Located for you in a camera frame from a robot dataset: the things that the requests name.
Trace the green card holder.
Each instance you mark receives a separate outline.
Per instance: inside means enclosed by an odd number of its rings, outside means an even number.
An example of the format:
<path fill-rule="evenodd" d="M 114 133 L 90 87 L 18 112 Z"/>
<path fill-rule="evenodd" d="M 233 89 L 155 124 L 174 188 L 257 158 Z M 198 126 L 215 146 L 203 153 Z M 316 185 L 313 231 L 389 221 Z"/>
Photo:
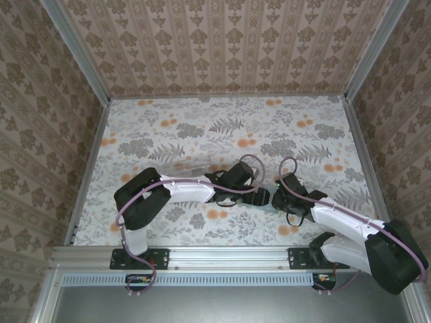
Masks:
<path fill-rule="evenodd" d="M 277 213 L 272 205 L 278 187 L 272 184 L 263 184 L 257 190 L 243 194 L 236 202 L 237 205 L 252 207 L 261 211 Z"/>

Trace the clear plastic box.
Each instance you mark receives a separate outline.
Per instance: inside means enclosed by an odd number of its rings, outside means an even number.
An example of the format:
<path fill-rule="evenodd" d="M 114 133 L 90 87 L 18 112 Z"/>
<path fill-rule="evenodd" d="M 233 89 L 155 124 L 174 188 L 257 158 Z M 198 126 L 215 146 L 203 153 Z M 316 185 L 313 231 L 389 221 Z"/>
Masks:
<path fill-rule="evenodd" d="M 210 173 L 211 157 L 201 155 L 199 157 L 186 157 L 178 161 L 167 161 L 155 166 L 155 169 L 159 174 L 169 177 L 198 177 Z"/>

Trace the small controller board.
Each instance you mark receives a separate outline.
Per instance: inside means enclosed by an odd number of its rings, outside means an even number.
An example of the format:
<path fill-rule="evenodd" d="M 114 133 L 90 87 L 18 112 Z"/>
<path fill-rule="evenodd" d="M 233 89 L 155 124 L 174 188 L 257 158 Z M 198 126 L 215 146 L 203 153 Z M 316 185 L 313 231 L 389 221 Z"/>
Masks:
<path fill-rule="evenodd" d="M 140 295 L 156 282 L 154 274 L 130 274 L 125 277 L 125 288 L 130 295 Z"/>
<path fill-rule="evenodd" d="M 333 290 L 336 286 L 336 276 L 333 273 L 313 273 L 312 274 L 313 286 L 315 290 Z"/>

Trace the grey metal panel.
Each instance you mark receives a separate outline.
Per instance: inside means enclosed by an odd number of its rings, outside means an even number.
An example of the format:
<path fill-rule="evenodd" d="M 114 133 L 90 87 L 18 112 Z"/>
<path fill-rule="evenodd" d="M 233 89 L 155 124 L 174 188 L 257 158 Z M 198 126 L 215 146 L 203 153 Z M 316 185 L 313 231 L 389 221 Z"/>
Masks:
<path fill-rule="evenodd" d="M 403 298 L 361 277 L 319 295 L 310 287 L 62 289 L 52 323 L 412 323 Z"/>

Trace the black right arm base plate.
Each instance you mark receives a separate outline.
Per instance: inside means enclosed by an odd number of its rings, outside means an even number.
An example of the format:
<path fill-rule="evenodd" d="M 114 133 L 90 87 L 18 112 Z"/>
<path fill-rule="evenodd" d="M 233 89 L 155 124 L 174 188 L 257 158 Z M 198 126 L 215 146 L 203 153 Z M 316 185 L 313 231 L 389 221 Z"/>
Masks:
<path fill-rule="evenodd" d="M 320 249 L 300 247 L 288 249 L 288 260 L 291 269 L 349 269 L 348 265 L 330 262 Z"/>

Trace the aluminium mounting rail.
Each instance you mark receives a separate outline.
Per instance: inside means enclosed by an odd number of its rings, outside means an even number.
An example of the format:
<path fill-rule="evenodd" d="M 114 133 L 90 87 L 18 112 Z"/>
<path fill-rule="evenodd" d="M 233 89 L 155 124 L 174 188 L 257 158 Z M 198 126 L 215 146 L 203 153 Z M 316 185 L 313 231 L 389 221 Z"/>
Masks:
<path fill-rule="evenodd" d="M 289 246 L 169 246 L 158 273 L 289 273 Z M 56 247 L 48 273 L 110 273 L 114 246 Z"/>

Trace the aluminium side rail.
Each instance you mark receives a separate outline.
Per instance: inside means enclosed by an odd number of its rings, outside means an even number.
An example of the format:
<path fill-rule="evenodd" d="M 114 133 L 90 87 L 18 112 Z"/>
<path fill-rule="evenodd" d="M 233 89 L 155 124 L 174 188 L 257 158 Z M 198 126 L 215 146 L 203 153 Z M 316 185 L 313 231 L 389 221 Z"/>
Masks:
<path fill-rule="evenodd" d="M 71 215 L 71 220 L 65 237 L 64 246 L 72 246 L 75 241 L 75 235 L 79 225 L 79 220 L 81 218 L 81 215 L 84 209 L 86 197 L 88 194 L 88 189 L 89 189 L 90 182 L 92 179 L 92 174 L 94 171 L 94 166 L 96 164 L 98 152 L 100 149 L 100 145 L 102 143 L 104 130 L 108 122 L 109 113 L 110 113 L 110 104 L 107 104 L 102 109 L 102 114 L 100 117 L 100 121 L 98 123 L 98 127 L 96 129 L 94 141 L 88 157 L 88 162 L 85 168 L 84 176 L 82 178 L 79 192 L 77 195 L 77 200 L 75 202 L 75 206 Z"/>
<path fill-rule="evenodd" d="M 366 142 L 360 128 L 360 123 L 354 110 L 354 105 L 352 104 L 351 100 L 343 98 L 343 107 L 350 126 L 352 137 L 356 146 L 356 151 L 362 166 L 364 178 L 368 186 L 376 216 L 382 221 L 389 222 L 391 217 L 387 210 L 387 206 L 385 204 L 383 194 L 381 192 L 378 179 L 372 165 L 372 160 L 370 158 Z"/>

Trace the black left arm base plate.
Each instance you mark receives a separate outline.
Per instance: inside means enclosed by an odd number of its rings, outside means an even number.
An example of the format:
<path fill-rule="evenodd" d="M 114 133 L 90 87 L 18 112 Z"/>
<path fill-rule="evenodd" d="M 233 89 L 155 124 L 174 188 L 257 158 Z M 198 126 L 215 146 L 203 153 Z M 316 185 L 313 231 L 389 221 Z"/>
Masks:
<path fill-rule="evenodd" d="M 166 270 L 169 263 L 169 253 L 167 248 L 149 248 L 139 257 L 149 262 L 156 270 Z M 111 270 L 150 270 L 148 265 L 130 257 L 124 248 L 117 248 L 112 251 L 109 267 Z"/>

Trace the aluminium frame post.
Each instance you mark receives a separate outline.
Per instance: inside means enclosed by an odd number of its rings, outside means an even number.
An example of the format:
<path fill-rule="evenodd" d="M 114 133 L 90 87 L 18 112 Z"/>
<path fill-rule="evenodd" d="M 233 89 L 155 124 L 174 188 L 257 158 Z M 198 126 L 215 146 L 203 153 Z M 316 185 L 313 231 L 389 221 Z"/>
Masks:
<path fill-rule="evenodd" d="M 423 294 L 416 290 L 403 292 L 411 323 L 431 323 L 431 309 L 429 308 Z"/>
<path fill-rule="evenodd" d="M 63 272 L 50 268 L 42 284 L 30 323 L 51 323 L 63 282 Z"/>

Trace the aluminium corner post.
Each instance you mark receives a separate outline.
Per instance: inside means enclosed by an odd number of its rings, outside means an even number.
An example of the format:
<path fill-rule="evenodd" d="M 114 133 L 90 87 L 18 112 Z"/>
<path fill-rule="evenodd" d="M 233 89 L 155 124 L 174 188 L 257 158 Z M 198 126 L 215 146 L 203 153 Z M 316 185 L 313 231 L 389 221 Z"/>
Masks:
<path fill-rule="evenodd" d="M 108 89 L 104 85 L 96 65 L 92 62 L 84 42 L 79 37 L 77 28 L 73 27 L 61 2 L 59 0 L 40 0 L 40 2 L 53 21 L 99 102 L 103 107 L 108 106 L 110 99 Z"/>
<path fill-rule="evenodd" d="M 383 47 L 387 43 L 389 36 L 397 25 L 397 22 L 405 11 L 408 3 L 409 0 L 390 1 L 345 89 L 344 94 L 348 102 L 352 101 L 359 92 L 373 64 L 376 62 Z"/>

